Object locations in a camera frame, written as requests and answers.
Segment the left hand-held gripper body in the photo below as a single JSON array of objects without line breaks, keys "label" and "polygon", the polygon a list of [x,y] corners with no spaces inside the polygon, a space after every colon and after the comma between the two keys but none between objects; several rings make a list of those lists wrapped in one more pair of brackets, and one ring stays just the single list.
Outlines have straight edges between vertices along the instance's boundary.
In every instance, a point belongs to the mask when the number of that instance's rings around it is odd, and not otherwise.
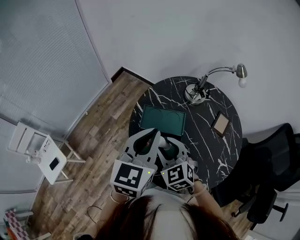
[{"label": "left hand-held gripper body", "polygon": [[156,168],[149,168],[130,154],[123,153],[114,161],[110,184],[121,195],[139,198],[152,182],[155,173]]}]

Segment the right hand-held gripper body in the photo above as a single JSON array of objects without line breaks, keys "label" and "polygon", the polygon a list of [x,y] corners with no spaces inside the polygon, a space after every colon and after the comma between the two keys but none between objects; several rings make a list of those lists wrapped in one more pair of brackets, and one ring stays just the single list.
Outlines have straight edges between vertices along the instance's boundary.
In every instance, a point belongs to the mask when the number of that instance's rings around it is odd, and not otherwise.
[{"label": "right hand-held gripper body", "polygon": [[164,189],[179,192],[194,186],[194,175],[198,171],[198,163],[190,157],[179,157],[167,160],[161,170]]}]

